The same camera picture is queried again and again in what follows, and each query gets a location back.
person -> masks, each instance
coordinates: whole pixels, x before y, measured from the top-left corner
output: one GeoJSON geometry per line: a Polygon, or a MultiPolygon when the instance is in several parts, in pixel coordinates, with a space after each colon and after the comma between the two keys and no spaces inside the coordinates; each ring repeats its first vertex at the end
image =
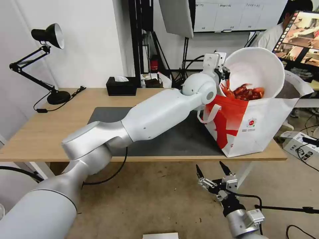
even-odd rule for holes
{"type": "Polygon", "coordinates": [[[277,44],[284,29],[286,29],[292,15],[295,11],[312,11],[313,4],[311,0],[288,0],[281,15],[281,23],[259,34],[250,46],[266,48],[272,51],[277,44]]]}

floor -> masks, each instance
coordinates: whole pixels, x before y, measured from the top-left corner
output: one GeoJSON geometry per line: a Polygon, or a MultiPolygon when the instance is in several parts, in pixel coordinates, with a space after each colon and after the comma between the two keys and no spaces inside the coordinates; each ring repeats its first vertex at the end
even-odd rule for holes
{"type": "MultiPolygon", "coordinates": [[[[296,130],[309,116],[289,119],[296,130]]],[[[316,124],[315,118],[308,125],[316,124]]],[[[210,179],[223,176],[218,163],[199,162],[210,179]]],[[[240,162],[229,162],[233,172],[240,162]]],[[[319,168],[319,162],[309,162],[319,168]]],[[[112,174],[119,163],[109,166],[90,181],[112,174]]],[[[319,174],[289,156],[287,161],[258,162],[239,192],[255,194],[264,205],[319,208],[319,174]]],[[[247,209],[256,199],[241,198],[247,209]]],[[[178,232],[180,239],[231,238],[222,208],[215,197],[197,184],[195,163],[127,163],[120,174],[103,185],[85,186],[82,202],[67,239],[141,239],[147,233],[178,232]]],[[[295,224],[319,238],[319,215],[263,210],[264,235],[286,238],[287,225],[295,224]]],[[[309,238],[292,228],[291,239],[309,238]]]]}

black lamp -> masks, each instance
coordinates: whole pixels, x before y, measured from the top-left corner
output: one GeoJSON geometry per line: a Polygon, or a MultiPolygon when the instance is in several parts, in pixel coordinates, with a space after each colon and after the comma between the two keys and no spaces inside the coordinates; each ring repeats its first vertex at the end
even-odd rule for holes
{"type": "Polygon", "coordinates": [[[62,104],[69,101],[71,96],[68,92],[58,91],[57,89],[55,89],[53,85],[48,84],[44,81],[38,80],[23,71],[24,67],[50,54],[51,46],[47,45],[47,42],[50,42],[52,45],[54,45],[57,48],[60,48],[60,49],[64,48],[64,39],[63,39],[60,26],[57,23],[54,23],[48,26],[47,29],[45,30],[33,29],[31,31],[31,35],[35,40],[39,41],[40,44],[42,44],[43,46],[41,46],[38,50],[32,52],[31,54],[27,55],[26,57],[22,58],[21,60],[15,63],[11,63],[9,65],[10,69],[19,73],[20,75],[23,75],[29,80],[39,84],[40,86],[46,88],[47,90],[49,90],[51,92],[47,98],[47,101],[49,104],[58,105],[58,104],[62,104]],[[44,51],[44,54],[33,60],[26,60],[40,51],[44,51]]]}

bag handle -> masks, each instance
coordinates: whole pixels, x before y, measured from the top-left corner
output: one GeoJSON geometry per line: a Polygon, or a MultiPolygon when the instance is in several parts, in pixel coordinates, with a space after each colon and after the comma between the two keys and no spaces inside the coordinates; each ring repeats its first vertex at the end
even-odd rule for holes
{"type": "Polygon", "coordinates": [[[221,109],[222,107],[218,104],[214,104],[211,112],[209,113],[209,116],[207,118],[207,120],[202,120],[200,117],[199,117],[199,113],[200,111],[197,111],[197,118],[198,120],[201,122],[201,123],[209,123],[210,121],[212,121],[215,116],[217,115],[218,111],[221,109]]]}

shopping bag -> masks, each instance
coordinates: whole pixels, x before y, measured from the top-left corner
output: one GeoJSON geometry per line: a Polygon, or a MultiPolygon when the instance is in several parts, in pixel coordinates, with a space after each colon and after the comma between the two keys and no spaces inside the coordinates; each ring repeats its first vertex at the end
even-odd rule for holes
{"type": "Polygon", "coordinates": [[[227,157],[262,152],[299,98],[312,92],[300,77],[285,71],[276,98],[242,101],[217,95],[205,106],[201,122],[227,157]]]}

